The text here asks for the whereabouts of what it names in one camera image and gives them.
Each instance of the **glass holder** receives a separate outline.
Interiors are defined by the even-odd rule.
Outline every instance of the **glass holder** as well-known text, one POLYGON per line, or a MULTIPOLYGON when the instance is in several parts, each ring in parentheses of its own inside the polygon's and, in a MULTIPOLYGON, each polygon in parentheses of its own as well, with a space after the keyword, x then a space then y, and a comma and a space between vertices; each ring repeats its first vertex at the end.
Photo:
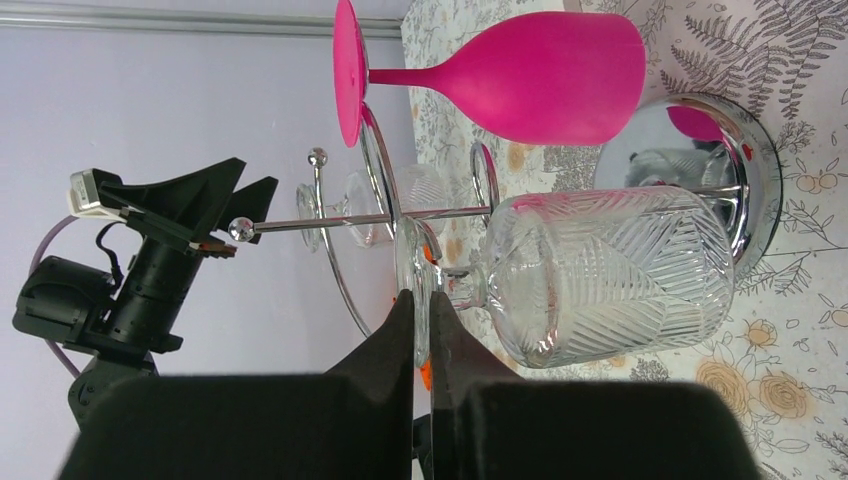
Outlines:
MULTIPOLYGON (((344 275, 339 268, 339 262, 328 228, 385 223, 388 224, 389 234, 394 239, 397 231, 397 222, 402 217, 409 217, 416 220, 435 220, 480 216, 483 223, 488 226, 490 215, 500 203, 500 192, 498 190, 497 174, 492 155, 483 143, 477 141, 472 145, 470 155, 472 189, 476 197, 476 206, 445 210, 402 211, 397 183, 395 182, 386 143, 383 140, 383 134, 380 131, 377 120, 367 104, 363 104, 362 106, 362 120, 364 128, 359 134, 359 144, 362 148, 365 169, 377 201, 379 214, 328 217, 324 208, 324 185, 322 177, 322 169, 327 165, 327 153, 321 148, 313 148, 309 152, 308 159, 309 164, 313 168, 316 218, 254 223, 249 218, 239 217, 230 222, 228 233, 237 242, 247 242, 256 235, 263 233, 318 229, 321 241, 327 252, 330 268, 333 271, 333 277, 336 280, 336 285, 339 288, 345 306, 350 312, 356 326, 364 336, 368 337, 371 335, 371 329, 362 319, 359 309, 356 308, 356 304, 350 295, 344 275), (480 168, 481 160, 483 172, 481 172, 480 168), (483 191, 484 181, 488 187, 488 196, 483 191)), ((426 237, 425 244, 429 248, 433 260, 440 260, 442 253, 435 234, 428 228, 424 229, 424 233, 426 237)))

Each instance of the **ball finial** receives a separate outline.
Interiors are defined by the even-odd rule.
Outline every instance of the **ball finial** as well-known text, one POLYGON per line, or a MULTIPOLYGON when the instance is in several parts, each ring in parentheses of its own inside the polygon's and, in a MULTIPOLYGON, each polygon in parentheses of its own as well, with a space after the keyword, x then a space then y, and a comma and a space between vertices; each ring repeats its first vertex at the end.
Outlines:
POLYGON ((227 232, 230 234, 230 238, 237 242, 249 242, 256 235, 253 230, 253 222, 245 217, 238 217, 230 222, 227 232))
POLYGON ((321 168, 327 164, 327 152, 321 147, 315 147, 309 151, 309 164, 321 168))

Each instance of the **table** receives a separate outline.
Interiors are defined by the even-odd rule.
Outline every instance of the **table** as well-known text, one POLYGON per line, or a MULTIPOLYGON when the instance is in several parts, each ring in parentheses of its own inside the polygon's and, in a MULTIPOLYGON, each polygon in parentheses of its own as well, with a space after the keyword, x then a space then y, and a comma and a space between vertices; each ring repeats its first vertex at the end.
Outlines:
MULTIPOLYGON (((407 66, 435 65, 486 27, 543 10, 629 17, 648 54, 643 102, 706 91, 756 115, 781 159, 780 228, 738 282, 730 318, 696 347, 530 370, 484 311, 462 312, 465 327, 527 378, 704 383, 737 415, 764 478, 848 478, 848 1, 417 0, 402 27, 407 66)), ((457 203, 473 203, 476 139, 492 150, 502 198, 591 188, 598 147, 511 143, 439 94, 411 89, 410 99, 418 161, 437 167, 457 203)), ((484 231, 452 220, 440 236, 446 264, 479 261, 484 231)))

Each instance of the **white wall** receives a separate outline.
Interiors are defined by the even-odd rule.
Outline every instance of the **white wall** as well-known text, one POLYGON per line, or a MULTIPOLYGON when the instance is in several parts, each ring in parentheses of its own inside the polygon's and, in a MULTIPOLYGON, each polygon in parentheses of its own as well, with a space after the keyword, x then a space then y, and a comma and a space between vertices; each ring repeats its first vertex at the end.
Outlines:
MULTIPOLYGON (((372 64, 402 66, 400 42, 369 47, 372 64)), ((339 200, 362 160, 338 133, 330 58, 328 39, 0 29, 2 478, 53 476, 76 432, 70 376, 40 339, 11 326, 30 256, 67 215, 68 176, 98 167, 141 184, 238 156, 248 162, 243 184, 280 179, 270 216, 291 219, 295 187, 311 180, 305 154, 318 145, 331 154, 328 200, 339 200)), ((369 99, 395 163, 414 161, 406 91, 375 86, 369 99)), ((49 253, 108 270, 94 247, 101 226, 76 222, 49 253)), ((391 248, 358 250, 343 230, 334 238, 376 327, 393 294, 391 248)), ((105 243, 126 264, 139 239, 117 228, 105 243)), ((362 340, 325 256, 310 255, 299 233, 205 261, 173 333, 185 342, 157 357, 163 374, 317 372, 362 340)), ((426 410, 420 385, 417 395, 426 410)))
MULTIPOLYGON (((17 0, 24 3, 244 13, 254 15, 332 17, 336 0, 17 0)), ((363 18, 403 18, 412 0, 353 0, 363 18)))

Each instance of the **floral tablecloth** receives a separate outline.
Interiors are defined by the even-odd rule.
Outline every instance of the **floral tablecloth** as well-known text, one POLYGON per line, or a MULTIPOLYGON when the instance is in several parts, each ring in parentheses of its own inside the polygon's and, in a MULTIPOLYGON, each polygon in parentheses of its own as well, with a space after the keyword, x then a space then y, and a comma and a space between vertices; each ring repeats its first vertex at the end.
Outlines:
MULTIPOLYGON (((403 23, 407 66, 444 61, 506 18, 564 9, 639 27, 643 102, 706 91, 760 119, 783 167, 780 229, 730 318, 697 347, 529 370, 504 352, 487 313, 463 312, 465 326, 529 378, 704 383, 738 416, 764 478, 848 478, 848 0, 416 0, 403 23)), ((437 166, 457 203, 473 200, 475 139, 495 156, 502 197, 591 188, 599 148, 510 143, 439 94, 410 96, 418 160, 437 166)), ((440 238, 447 264, 479 260, 483 233, 477 219, 453 220, 440 238)))

